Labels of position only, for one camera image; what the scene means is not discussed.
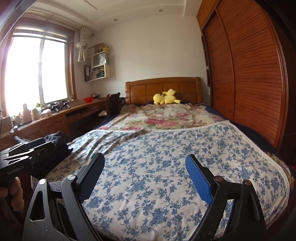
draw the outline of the bed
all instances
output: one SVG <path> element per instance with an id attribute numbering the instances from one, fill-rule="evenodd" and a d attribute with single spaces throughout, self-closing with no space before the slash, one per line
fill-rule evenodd
<path id="1" fill-rule="evenodd" d="M 189 102 L 146 104 L 154 93 L 169 88 Z M 131 105 L 69 143 L 72 154 L 46 178 L 63 180 L 102 152 L 105 168 L 83 203 L 97 232 L 113 240 L 188 240 L 207 209 L 185 168 L 185 157 L 194 154 L 214 175 L 233 182 L 250 179 L 269 227 L 287 207 L 289 168 L 229 120 L 196 105 L 201 93 L 199 78 L 127 82 L 126 102 Z M 229 200 L 216 237 L 223 234 L 231 204 Z"/>

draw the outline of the tied white curtain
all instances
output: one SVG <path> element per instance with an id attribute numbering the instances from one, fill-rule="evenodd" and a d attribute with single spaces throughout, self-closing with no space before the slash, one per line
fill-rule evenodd
<path id="1" fill-rule="evenodd" d="M 92 35 L 92 32 L 86 28 L 82 27 L 80 29 L 80 42 L 76 44 L 76 47 L 79 49 L 79 54 L 78 54 L 78 62 L 84 62 L 85 61 L 85 49 L 88 46 L 88 38 Z"/>

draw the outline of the yellow toy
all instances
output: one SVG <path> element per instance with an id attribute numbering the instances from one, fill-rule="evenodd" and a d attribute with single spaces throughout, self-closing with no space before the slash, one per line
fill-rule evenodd
<path id="1" fill-rule="evenodd" d="M 168 92 L 162 92 L 163 95 L 165 95 L 165 104 L 173 104 L 177 103 L 180 104 L 180 100 L 177 100 L 174 94 L 176 91 L 169 89 Z"/>
<path id="2" fill-rule="evenodd" d="M 164 95 L 161 95 L 161 94 L 155 94 L 153 96 L 153 101 L 154 101 L 154 104 L 164 104 L 165 97 L 164 97 Z"/>

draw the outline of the window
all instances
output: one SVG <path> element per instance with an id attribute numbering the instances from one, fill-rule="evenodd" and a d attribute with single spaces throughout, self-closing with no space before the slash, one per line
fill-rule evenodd
<path id="1" fill-rule="evenodd" d="M 7 115 L 22 112 L 23 104 L 32 110 L 37 103 L 75 98 L 70 49 L 74 34 L 52 25 L 21 22 L 15 27 L 4 78 Z"/>

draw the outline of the finger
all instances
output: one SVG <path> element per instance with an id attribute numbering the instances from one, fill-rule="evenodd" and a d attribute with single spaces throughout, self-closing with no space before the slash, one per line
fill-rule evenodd
<path id="1" fill-rule="evenodd" d="M 20 189 L 20 191 L 15 194 L 11 200 L 11 206 L 13 207 L 13 210 L 16 212 L 21 211 L 24 208 L 25 202 L 22 198 L 23 191 Z"/>
<path id="2" fill-rule="evenodd" d="M 17 194 L 20 190 L 22 190 L 20 179 L 18 177 L 15 178 L 15 181 L 10 187 L 11 195 Z"/>
<path id="3" fill-rule="evenodd" d="M 7 197 L 8 190 L 7 188 L 0 187 L 0 198 Z"/>

